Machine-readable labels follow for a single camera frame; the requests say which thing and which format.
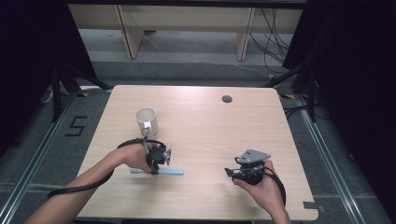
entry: black cable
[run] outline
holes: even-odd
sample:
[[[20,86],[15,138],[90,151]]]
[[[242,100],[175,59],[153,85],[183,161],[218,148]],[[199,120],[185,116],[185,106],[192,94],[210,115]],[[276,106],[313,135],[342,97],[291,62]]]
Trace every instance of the black cable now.
[[[251,37],[251,39],[253,40],[253,42],[256,44],[256,46],[257,46],[260,50],[262,50],[262,51],[264,51],[265,53],[271,55],[271,57],[273,57],[273,58],[274,58],[275,60],[277,60],[278,62],[283,63],[281,58],[277,57],[273,52],[271,52],[271,51],[269,51],[268,49],[266,49],[265,47],[263,47],[263,46],[259,43],[259,41],[257,41],[257,40],[253,37],[252,34],[250,34],[250,37]]]
[[[99,180],[98,182],[95,182],[93,184],[89,184],[89,185],[85,185],[85,186],[80,186],[80,187],[73,187],[73,188],[64,188],[64,189],[56,189],[51,191],[48,195],[47,195],[47,199],[52,198],[55,195],[59,195],[59,194],[66,194],[66,193],[75,193],[75,192],[81,192],[81,191],[85,191],[85,190],[89,190],[89,189],[96,189],[99,186],[105,184],[107,182],[107,180],[113,175],[114,170],[108,174],[107,176],[105,176],[105,178]]]
[[[321,103],[314,103],[314,106],[322,106]],[[283,108],[283,110],[285,110],[285,115],[286,119],[289,119],[291,117],[292,114],[294,114],[295,112],[299,111],[299,110],[303,110],[303,109],[307,109],[308,105],[298,105],[295,107],[289,107],[289,108]],[[317,116],[320,119],[331,119],[330,117],[322,117],[320,115],[318,115],[317,113],[315,113],[315,116]]]
[[[271,174],[266,173],[266,172],[257,172],[257,174],[262,174],[262,175],[271,177],[271,179],[273,179],[276,182],[277,186],[279,187],[283,205],[286,206],[286,190],[285,190],[285,186],[283,185],[282,181],[280,181],[279,177],[277,177],[275,172],[273,170],[271,170],[270,168],[264,166],[264,170],[269,170],[271,172]]]
[[[283,51],[282,48],[284,48],[284,49],[289,49],[289,46],[282,40],[282,38],[279,36],[279,34],[278,34],[277,31],[276,31],[276,8],[273,8],[273,22],[272,22],[273,25],[271,25],[270,22],[268,21],[268,18],[267,18],[267,16],[265,15],[265,12],[264,12],[263,8],[262,8],[262,15],[264,16],[265,21],[266,21],[266,23],[267,23],[267,25],[268,25],[268,28],[270,29],[270,35],[269,35],[269,36],[267,36],[266,34],[264,34],[265,37],[267,37],[267,39],[268,39],[267,46],[268,46],[269,41],[275,43],[275,44],[277,45],[277,47],[278,47],[279,54],[280,54],[280,56],[282,57],[282,63],[284,63],[284,59],[285,59],[285,57],[286,57],[286,54],[285,54],[285,52]],[[275,39],[276,41],[271,40],[271,35],[274,36],[274,39]]]

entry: forearm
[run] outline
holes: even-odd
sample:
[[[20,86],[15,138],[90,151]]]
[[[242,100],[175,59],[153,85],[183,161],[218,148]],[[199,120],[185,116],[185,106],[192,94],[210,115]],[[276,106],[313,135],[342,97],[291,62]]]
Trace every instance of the forearm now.
[[[85,186],[105,178],[122,164],[122,155],[112,151],[91,169],[66,185],[67,188]],[[70,223],[81,211],[96,189],[56,195],[47,200],[26,223]]]
[[[284,208],[278,209],[270,215],[275,224],[290,224],[289,213]]]

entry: gray floor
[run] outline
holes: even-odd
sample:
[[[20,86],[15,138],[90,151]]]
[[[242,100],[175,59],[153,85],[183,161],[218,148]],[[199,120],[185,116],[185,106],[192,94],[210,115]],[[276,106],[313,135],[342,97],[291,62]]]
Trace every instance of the gray floor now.
[[[261,80],[269,81],[269,74],[278,77],[286,71],[279,67],[280,62],[264,55],[251,40],[247,47],[246,59],[238,62],[232,34],[155,32],[148,34],[148,38],[143,40],[137,58],[131,61],[127,58],[120,31],[80,30],[80,33],[97,75],[108,84],[121,82],[122,84],[259,87],[262,84]],[[264,46],[266,45],[266,38],[263,35],[254,34],[254,37]],[[290,39],[291,35],[282,35],[284,42],[289,43]],[[272,44],[268,49],[276,52],[277,46]],[[134,66],[139,67],[140,74],[131,73],[131,67]],[[198,78],[191,75],[196,70],[202,72]],[[281,94],[289,94],[291,82],[292,80],[285,81],[276,89]],[[34,185],[27,190],[11,223],[22,223],[43,203],[48,192],[46,188],[64,185],[76,175],[108,96],[109,93],[98,92],[74,100],[70,109],[66,111],[61,128],[51,142],[46,158],[33,179]],[[297,106],[296,100],[293,99],[283,98],[281,103],[285,108]],[[13,184],[18,182],[28,161],[40,146],[41,139],[51,125],[51,112],[51,104],[40,107],[25,132],[21,134],[21,144],[9,149],[1,158],[1,203],[7,200]],[[317,107],[316,113],[318,129],[348,189],[352,192],[365,223],[390,223],[359,167],[346,156],[347,147],[332,121],[327,119],[326,110]],[[73,139],[66,137],[68,133],[75,131],[69,128],[73,118],[81,115],[88,115],[86,119],[78,121],[79,125],[86,126],[81,137]],[[288,121],[319,210],[318,220],[309,223],[354,223],[307,128],[303,114],[297,112],[290,116]],[[109,221],[121,223],[121,220]]]

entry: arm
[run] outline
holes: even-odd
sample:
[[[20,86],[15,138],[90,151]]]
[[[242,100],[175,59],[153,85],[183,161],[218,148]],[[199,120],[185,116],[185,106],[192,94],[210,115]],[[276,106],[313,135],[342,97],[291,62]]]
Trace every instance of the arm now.
[[[275,171],[270,160],[265,160],[264,164],[265,167]],[[272,220],[276,224],[290,223],[289,214],[283,204],[280,190],[276,182],[271,177],[264,175],[262,177],[262,181],[255,186],[249,185],[247,182],[240,179],[235,179],[233,182],[235,185],[246,190],[251,197],[253,197],[254,201],[256,201],[261,208],[265,209],[265,211],[270,214]]]
[[[91,169],[67,184],[66,187],[79,187],[97,182],[121,164],[140,168],[149,174],[151,169],[146,163],[146,155],[146,151],[141,144],[133,144],[113,150]],[[71,223],[95,191],[96,189],[90,189],[53,196],[42,204],[26,223]]]

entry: black clamp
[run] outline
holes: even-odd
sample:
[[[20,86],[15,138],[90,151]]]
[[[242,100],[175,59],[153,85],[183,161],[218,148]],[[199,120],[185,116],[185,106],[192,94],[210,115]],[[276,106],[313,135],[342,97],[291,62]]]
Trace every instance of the black clamp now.
[[[264,166],[263,160],[270,158],[271,155],[248,149],[241,157],[235,157],[236,163],[241,165],[239,169],[224,168],[227,176],[234,181],[235,179],[241,179],[250,185],[257,185],[262,181],[264,175],[271,177],[277,184],[282,196],[283,204],[286,206],[286,191],[280,179],[275,175],[274,171]]]
[[[155,143],[158,146],[149,148],[148,143]],[[136,138],[129,141],[126,141],[118,146],[125,147],[132,144],[142,144],[147,152],[146,156],[146,163],[148,164],[149,168],[151,168],[151,174],[157,175],[160,166],[158,164],[167,164],[169,165],[171,160],[172,148],[166,150],[166,145],[163,142],[156,141],[156,140],[148,140],[147,137],[144,138]]]

